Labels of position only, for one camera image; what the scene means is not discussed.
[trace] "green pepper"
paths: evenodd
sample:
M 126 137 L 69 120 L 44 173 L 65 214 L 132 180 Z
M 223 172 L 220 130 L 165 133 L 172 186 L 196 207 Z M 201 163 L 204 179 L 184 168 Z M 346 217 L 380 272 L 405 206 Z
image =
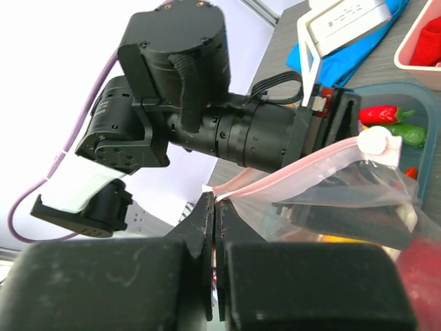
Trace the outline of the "green pepper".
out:
M 382 126 L 388 129 L 392 135 L 401 136 L 402 142 L 413 147 L 423 147 L 426 143 L 427 129 L 409 123 L 397 123 L 390 126 Z

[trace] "red object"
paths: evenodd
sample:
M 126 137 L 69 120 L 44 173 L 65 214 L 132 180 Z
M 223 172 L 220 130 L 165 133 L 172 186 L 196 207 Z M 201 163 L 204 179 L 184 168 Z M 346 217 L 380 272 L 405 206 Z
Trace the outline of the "red object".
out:
M 360 110 L 358 119 L 367 125 L 400 123 L 405 117 L 415 114 L 415 110 L 403 111 L 393 105 L 382 105 Z
M 418 177 L 418 169 L 416 167 L 410 167 L 406 171 L 404 171 L 404 174 L 408 177 L 411 177 L 413 179 L 417 179 Z
M 418 331 L 441 330 L 441 243 L 414 239 L 397 269 L 418 319 Z
M 430 21 L 416 43 L 410 65 L 431 67 L 441 61 L 441 17 Z
M 323 108 L 322 112 L 314 112 L 314 116 L 326 119 L 326 116 L 328 116 L 328 111 L 332 105 L 332 96 L 334 95 L 334 89 L 322 88 L 322 92 L 320 93 L 320 95 L 322 98 L 326 98 L 325 107 Z

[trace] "metal bracket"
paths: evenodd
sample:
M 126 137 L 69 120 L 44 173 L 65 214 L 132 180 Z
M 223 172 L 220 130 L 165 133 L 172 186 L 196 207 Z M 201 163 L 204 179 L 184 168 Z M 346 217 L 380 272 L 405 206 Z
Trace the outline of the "metal bracket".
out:
M 257 15 L 266 21 L 273 28 L 276 27 L 279 16 L 261 0 L 241 0 L 245 5 L 250 7 Z
M 125 214 L 126 232 L 143 237 L 164 237 L 174 226 L 146 212 L 136 201 L 129 205 Z

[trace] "gray table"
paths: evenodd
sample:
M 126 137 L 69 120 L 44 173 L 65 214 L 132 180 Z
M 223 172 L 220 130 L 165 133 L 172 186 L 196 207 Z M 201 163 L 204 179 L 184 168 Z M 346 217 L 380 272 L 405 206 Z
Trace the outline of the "gray table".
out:
M 397 20 L 392 29 L 390 29 L 381 44 L 371 53 L 362 67 L 352 77 L 347 87 L 357 87 L 388 81 L 411 81 L 418 83 L 409 73 L 395 67 L 393 64 L 393 56 L 426 2 L 426 0 L 410 0 L 401 17 Z M 303 1 L 297 6 L 284 11 L 274 30 L 274 35 L 253 83 L 288 69 L 285 65 L 287 56 L 297 43 L 297 19 L 308 10 L 307 1 Z M 273 97 L 291 96 L 294 88 L 297 88 L 297 86 L 286 83 L 271 90 L 270 94 Z M 434 92 L 434 95 L 441 104 L 441 92 Z M 226 180 L 236 176 L 241 170 L 242 168 L 236 165 L 220 160 L 214 169 L 209 184 L 218 185 L 224 183 Z M 439 224 L 441 224 L 441 205 L 438 202 L 441 198 L 441 190 L 438 190 L 438 187 L 441 185 L 440 175 L 441 137 L 438 139 L 436 156 L 433 160 L 431 181 L 424 202 L 424 211 Z

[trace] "plastic container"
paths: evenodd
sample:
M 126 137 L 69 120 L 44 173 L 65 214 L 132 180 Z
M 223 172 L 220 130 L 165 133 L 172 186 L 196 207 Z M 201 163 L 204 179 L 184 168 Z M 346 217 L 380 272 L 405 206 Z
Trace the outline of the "plastic container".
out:
M 425 86 L 432 90 L 441 91 L 441 68 L 410 66 L 410 61 L 420 38 L 423 27 L 428 22 L 441 16 L 441 1 L 428 0 L 420 15 L 415 20 L 406 37 L 398 47 L 393 61 L 402 70 L 410 72 Z
M 354 92 L 362 97 L 361 108 L 389 104 L 408 110 L 414 109 L 416 113 L 412 117 L 405 118 L 403 123 L 412 123 L 427 128 L 427 140 L 424 147 L 416 148 L 403 144 L 400 160 L 400 170 L 403 172 L 410 167 L 418 168 L 418 184 L 420 186 L 418 197 L 424 201 L 441 118 L 438 102 L 426 88 L 407 82 L 362 86 L 354 88 Z

